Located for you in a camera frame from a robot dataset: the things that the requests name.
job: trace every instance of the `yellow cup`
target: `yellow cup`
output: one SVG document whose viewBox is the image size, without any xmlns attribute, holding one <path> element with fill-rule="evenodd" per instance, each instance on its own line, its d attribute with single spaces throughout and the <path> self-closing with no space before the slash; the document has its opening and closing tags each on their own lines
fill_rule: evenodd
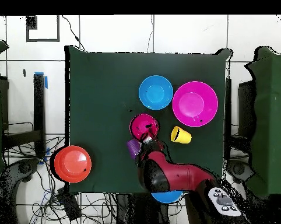
<svg viewBox="0 0 281 224">
<path fill-rule="evenodd" d="M 181 144 L 188 144 L 191 141 L 191 134 L 187 131 L 184 131 L 180 127 L 175 126 L 171 132 L 171 141 L 179 142 Z"/>
</svg>

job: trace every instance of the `metal stand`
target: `metal stand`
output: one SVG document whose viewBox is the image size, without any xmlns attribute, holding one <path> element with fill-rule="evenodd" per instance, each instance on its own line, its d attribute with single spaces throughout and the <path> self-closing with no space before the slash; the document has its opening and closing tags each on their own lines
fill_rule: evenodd
<svg viewBox="0 0 281 224">
<path fill-rule="evenodd" d="M 1 77 L 0 84 L 7 83 L 7 78 Z M 4 120 L 8 122 L 8 88 L 1 91 L 4 104 L 2 105 Z M 36 156 L 42 159 L 45 155 L 45 111 L 44 111 L 44 77 L 34 75 L 34 130 L 15 134 L 5 134 L 2 144 L 4 149 L 34 142 Z"/>
</svg>

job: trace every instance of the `purple cup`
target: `purple cup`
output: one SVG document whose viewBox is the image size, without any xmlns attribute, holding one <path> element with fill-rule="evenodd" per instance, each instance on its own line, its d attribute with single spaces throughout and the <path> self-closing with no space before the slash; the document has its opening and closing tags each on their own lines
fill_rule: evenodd
<svg viewBox="0 0 281 224">
<path fill-rule="evenodd" d="M 141 143 L 136 139 L 132 139 L 127 142 L 127 148 L 129 150 L 130 157 L 135 159 L 139 151 L 141 151 Z"/>
</svg>

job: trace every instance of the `plastic bowl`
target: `plastic bowl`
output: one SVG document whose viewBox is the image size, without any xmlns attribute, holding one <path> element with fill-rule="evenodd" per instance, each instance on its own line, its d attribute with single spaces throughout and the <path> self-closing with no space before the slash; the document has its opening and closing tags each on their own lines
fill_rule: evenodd
<svg viewBox="0 0 281 224">
<path fill-rule="evenodd" d="M 152 135 L 154 138 L 159 131 L 159 123 L 155 118 L 148 114 L 136 115 L 130 122 L 129 125 L 131 135 L 138 140 L 142 141 L 143 137 Z"/>
<path fill-rule="evenodd" d="M 160 110 L 170 104 L 173 87 L 163 76 L 149 76 L 139 87 L 139 99 L 143 105 L 152 110 Z"/>
<path fill-rule="evenodd" d="M 151 193 L 153 198 L 162 204 L 172 204 L 177 202 L 183 195 L 182 191 L 167 191 L 167 192 L 155 192 Z"/>
<path fill-rule="evenodd" d="M 70 183 L 84 180 L 91 171 L 91 158 L 81 147 L 70 145 L 57 153 L 54 167 L 57 175 Z"/>
<path fill-rule="evenodd" d="M 200 127 L 210 122 L 218 108 L 214 90 L 203 82 L 187 82 L 175 92 L 173 111 L 176 118 L 190 127 Z"/>
</svg>

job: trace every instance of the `black frame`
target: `black frame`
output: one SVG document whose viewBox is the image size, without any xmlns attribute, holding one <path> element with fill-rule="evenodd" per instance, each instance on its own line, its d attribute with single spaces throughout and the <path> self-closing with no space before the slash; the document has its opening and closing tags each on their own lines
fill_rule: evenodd
<svg viewBox="0 0 281 224">
<path fill-rule="evenodd" d="M 26 16 L 26 42 L 59 42 L 59 15 L 57 15 L 57 38 L 30 38 L 29 30 L 37 29 L 37 16 Z"/>
<path fill-rule="evenodd" d="M 34 142 L 36 156 L 42 159 L 45 156 L 45 109 L 44 109 L 44 75 L 34 75 L 34 130 L 15 134 L 4 134 L 3 148 L 10 149 L 15 146 Z M 3 105 L 3 112 L 7 112 L 8 104 Z"/>
</svg>

